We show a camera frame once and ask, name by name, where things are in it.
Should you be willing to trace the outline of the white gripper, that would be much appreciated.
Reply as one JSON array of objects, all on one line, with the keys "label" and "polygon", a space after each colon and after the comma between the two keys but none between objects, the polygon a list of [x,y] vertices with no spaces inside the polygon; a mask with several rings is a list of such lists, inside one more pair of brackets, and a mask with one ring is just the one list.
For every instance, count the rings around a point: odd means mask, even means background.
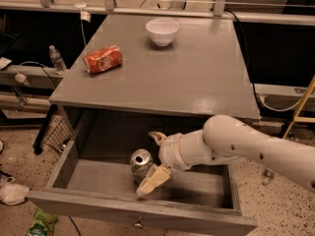
[{"label": "white gripper", "polygon": [[150,131],[149,136],[159,146],[158,158],[161,165],[153,164],[151,166],[136,191],[138,197],[150,194],[155,188],[166,182],[170,178],[171,172],[185,171],[190,168],[180,152],[180,133],[166,136],[158,131]]}]

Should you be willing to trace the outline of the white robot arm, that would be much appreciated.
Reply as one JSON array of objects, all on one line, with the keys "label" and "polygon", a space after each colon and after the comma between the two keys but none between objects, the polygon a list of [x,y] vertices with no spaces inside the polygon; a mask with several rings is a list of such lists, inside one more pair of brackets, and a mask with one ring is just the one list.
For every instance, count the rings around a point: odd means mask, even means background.
[{"label": "white robot arm", "polygon": [[209,118],[202,129],[167,136],[151,132],[159,146],[160,165],[153,165],[137,189],[142,197],[166,182],[172,173],[195,165],[226,164],[250,158],[312,192],[315,147],[268,136],[226,115]]}]

